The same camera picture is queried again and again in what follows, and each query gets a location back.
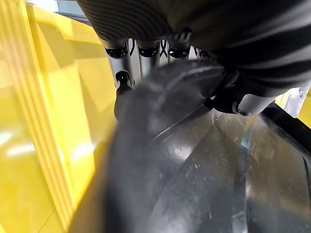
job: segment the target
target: yellow panel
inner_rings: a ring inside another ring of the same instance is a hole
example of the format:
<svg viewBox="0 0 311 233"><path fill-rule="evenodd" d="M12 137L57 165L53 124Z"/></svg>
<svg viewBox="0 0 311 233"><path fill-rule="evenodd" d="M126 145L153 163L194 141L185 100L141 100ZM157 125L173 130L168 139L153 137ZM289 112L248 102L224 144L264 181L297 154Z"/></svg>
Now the yellow panel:
<svg viewBox="0 0 311 233"><path fill-rule="evenodd" d="M0 233L37 233L55 206L0 43ZM58 219L54 233L63 232Z"/></svg>
<svg viewBox="0 0 311 233"><path fill-rule="evenodd" d="M64 231L61 226L62 224L59 220L58 214L54 211L39 233L60 233Z"/></svg>
<svg viewBox="0 0 311 233"><path fill-rule="evenodd" d="M94 30L69 18L27 7L41 71L48 82L63 158L77 201L115 126L115 87Z"/></svg>
<svg viewBox="0 0 311 233"><path fill-rule="evenodd" d="M311 128L311 88L309 89L307 97L302 105L298 118Z"/></svg>
<svg viewBox="0 0 311 233"><path fill-rule="evenodd" d="M0 1L0 43L38 161L50 193L67 227L76 206L66 166L61 158L57 124L45 90L23 0Z"/></svg>

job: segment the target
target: black rubber part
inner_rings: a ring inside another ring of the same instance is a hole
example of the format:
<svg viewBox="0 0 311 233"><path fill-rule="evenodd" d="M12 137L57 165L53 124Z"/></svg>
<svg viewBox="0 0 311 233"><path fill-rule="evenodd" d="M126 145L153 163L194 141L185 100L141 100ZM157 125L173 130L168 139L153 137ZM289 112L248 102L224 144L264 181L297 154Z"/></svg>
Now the black rubber part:
<svg viewBox="0 0 311 233"><path fill-rule="evenodd" d="M156 40L172 34L159 6L142 0L78 0L97 35L105 40Z"/></svg>

